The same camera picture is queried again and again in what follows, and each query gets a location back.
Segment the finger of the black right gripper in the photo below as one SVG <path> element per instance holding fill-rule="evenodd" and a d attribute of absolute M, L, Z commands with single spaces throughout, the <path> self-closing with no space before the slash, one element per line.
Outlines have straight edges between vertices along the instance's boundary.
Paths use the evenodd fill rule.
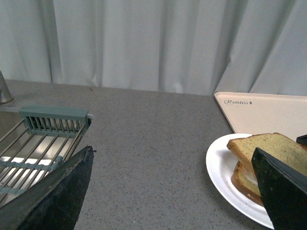
<path fill-rule="evenodd" d="M 307 135 L 302 135 L 302 136 L 297 137 L 297 138 L 296 138 L 296 142 L 297 142 L 298 144 L 307 146 Z"/>

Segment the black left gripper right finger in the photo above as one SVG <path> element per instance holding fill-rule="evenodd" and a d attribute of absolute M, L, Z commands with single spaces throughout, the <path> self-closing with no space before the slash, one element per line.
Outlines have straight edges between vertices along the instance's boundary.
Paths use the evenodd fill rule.
<path fill-rule="evenodd" d="M 255 148 L 251 162 L 274 229 L 305 230 L 307 177 L 260 148 Z"/>

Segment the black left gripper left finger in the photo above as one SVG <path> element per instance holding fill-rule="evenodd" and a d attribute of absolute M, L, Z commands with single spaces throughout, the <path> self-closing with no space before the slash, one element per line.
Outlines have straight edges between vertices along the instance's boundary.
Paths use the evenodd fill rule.
<path fill-rule="evenodd" d="M 91 178 L 87 146 L 0 209 L 2 230 L 72 230 Z"/>

